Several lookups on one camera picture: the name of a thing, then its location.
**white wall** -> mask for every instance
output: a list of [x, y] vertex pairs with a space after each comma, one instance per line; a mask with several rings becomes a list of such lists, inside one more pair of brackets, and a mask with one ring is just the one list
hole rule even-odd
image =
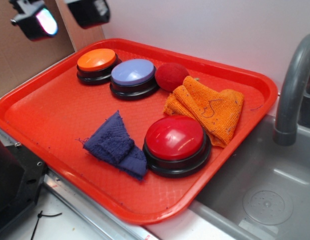
[[279, 90], [310, 0], [107, 0], [105, 37], [123, 38], [255, 71]]

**button top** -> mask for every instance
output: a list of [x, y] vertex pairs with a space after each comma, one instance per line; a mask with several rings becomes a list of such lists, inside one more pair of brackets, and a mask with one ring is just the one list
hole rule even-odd
[[145, 141], [149, 152], [162, 160], [177, 161], [202, 146], [204, 130], [196, 120], [181, 115], [164, 117], [150, 126]]
[[122, 86], [133, 86], [146, 82], [155, 74], [156, 68], [151, 61], [132, 59], [114, 67], [112, 80]]
[[78, 67], [86, 72], [109, 67], [116, 61], [116, 53], [108, 48], [99, 48], [83, 54], [77, 61]]

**tray rim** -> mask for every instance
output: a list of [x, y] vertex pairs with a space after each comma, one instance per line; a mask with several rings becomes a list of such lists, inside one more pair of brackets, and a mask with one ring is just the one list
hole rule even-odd
[[144, 49], [144, 51], [147, 51], [148, 54], [151, 54], [151, 52], [160, 51], [162, 53], [165, 53], [166, 57], [168, 56], [168, 58], [170, 57], [178, 58], [182, 62], [191, 61], [191, 62], [196, 62], [198, 64], [209, 65], [212, 68], [223, 69], [224, 71], [225, 70], [229, 71], [229, 73], [238, 74], [241, 76], [241, 78], [243, 77], [243, 75], [249, 76], [250, 78], [253, 77], [257, 81], [252, 81], [250, 86], [257, 89], [259, 92], [260, 90], [258, 88], [264, 89], [264, 92], [261, 92], [261, 93], [264, 96], [265, 101], [264, 101], [263, 107], [258, 109], [259, 114], [255, 114], [249, 119], [249, 121], [247, 122], [247, 127], [245, 129], [242, 129], [242, 131], [239, 134], [235, 135], [232, 141], [229, 143], [229, 145], [226, 148], [224, 148], [224, 150], [221, 151], [221, 153], [217, 156], [217, 158], [211, 163], [211, 168], [214, 169], [214, 171], [212, 171], [211, 177], [207, 178], [204, 174], [202, 174], [197, 179], [197, 181], [192, 185], [192, 187], [183, 195], [183, 197], [176, 202], [175, 205], [173, 205], [167, 210], [159, 211], [156, 214], [135, 213], [135, 212], [131, 212], [127, 210], [126, 208], [118, 204], [115, 204], [112, 201], [111, 197], [109, 197], [106, 193], [103, 193], [97, 190], [95, 187], [89, 185], [83, 179], [76, 177], [73, 174], [69, 174], [70, 173], [69, 167], [65, 163], [63, 162], [60, 163], [60, 161], [56, 159], [56, 157], [46, 152], [45, 149], [36, 146], [37, 149], [35, 153], [37, 155], [49, 157], [50, 163], [54, 163], [58, 161], [59, 165], [60, 164], [64, 165], [61, 170], [55, 170], [52, 167], [54, 171], [58, 172], [62, 177], [65, 177], [68, 181], [70, 181], [72, 184], [74, 184], [84, 193], [88, 194], [92, 199], [98, 199], [95, 201], [98, 202], [100, 205], [104, 206], [106, 209], [108, 209], [110, 212], [112, 212], [114, 215], [116, 215], [120, 219], [127, 221], [129, 223], [138, 224], [138, 225], [158, 223], [169, 217], [172, 217], [178, 214], [180, 211], [183, 211], [190, 205], [190, 203], [194, 200], [194, 198], [200, 192], [200, 190], [207, 184], [207, 182], [209, 182], [209, 180], [218, 171], [218, 169], [225, 163], [228, 157], [235, 151], [235, 149], [240, 145], [240, 143], [259, 123], [259, 121], [267, 114], [267, 112], [270, 110], [270, 108], [273, 106], [273, 104], [277, 100], [278, 90], [277, 90], [275, 83], [270, 78], [257, 72], [253, 72], [253, 71], [245, 70], [242, 68], [237, 68], [234, 66], [229, 66], [223, 63], [217, 63], [217, 62], [213, 62], [210, 60], [161, 49], [161, 48], [154, 47], [154, 46], [149, 46], [149, 45], [142, 44], [142, 43], [133, 42], [133, 41], [126, 40], [126, 39], [111, 38], [111, 39], [101, 40], [101, 41], [98, 41], [98, 42], [95, 42], [95, 43], [92, 43], [86, 46], [85, 48], [61, 60], [60, 62], [58, 62], [58, 64], [51, 66], [47, 70], [43, 71], [42, 73], [38, 74], [37, 76], [33, 77], [26, 83], [20, 85], [13, 91], [3, 96], [0, 99], [0, 128], [3, 131], [7, 132], [11, 137], [16, 139], [17, 141], [21, 140], [20, 142], [22, 142], [22, 144], [24, 144], [25, 146], [31, 147], [33, 145], [33, 142], [30, 141], [27, 138], [27, 136], [24, 136], [22, 133], [18, 131], [18, 129], [14, 129], [13, 126], [9, 125], [8, 122], [4, 121], [5, 120], [3, 118], [4, 112], [8, 110], [14, 103], [18, 102], [23, 97], [30, 94], [34, 88], [38, 89], [44, 84], [46, 84], [47, 82], [49, 82], [49, 79], [51, 80], [54, 79], [58, 75], [54, 72], [56, 68], [61, 68], [61, 66], [71, 68], [73, 66], [72, 64], [73, 61], [75, 61], [78, 58], [78, 56], [81, 56], [83, 53], [86, 53], [92, 49], [98, 48], [100, 44], [130, 45], [135, 48]]

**microfiber cloth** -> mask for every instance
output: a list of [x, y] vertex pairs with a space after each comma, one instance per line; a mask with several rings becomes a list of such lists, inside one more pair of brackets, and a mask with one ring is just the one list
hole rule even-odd
[[214, 91], [191, 76], [184, 79], [166, 100], [164, 112], [197, 120], [213, 146], [226, 147], [233, 138], [244, 95], [232, 89]]
[[84, 143], [84, 149], [139, 180], [147, 172], [146, 157], [129, 137], [119, 111], [109, 117]]

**sink basin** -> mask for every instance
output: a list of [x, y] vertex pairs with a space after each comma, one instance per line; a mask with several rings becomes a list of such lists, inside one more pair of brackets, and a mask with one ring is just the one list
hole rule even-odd
[[310, 239], [310, 129], [278, 146], [273, 123], [267, 115], [196, 200], [247, 239]]

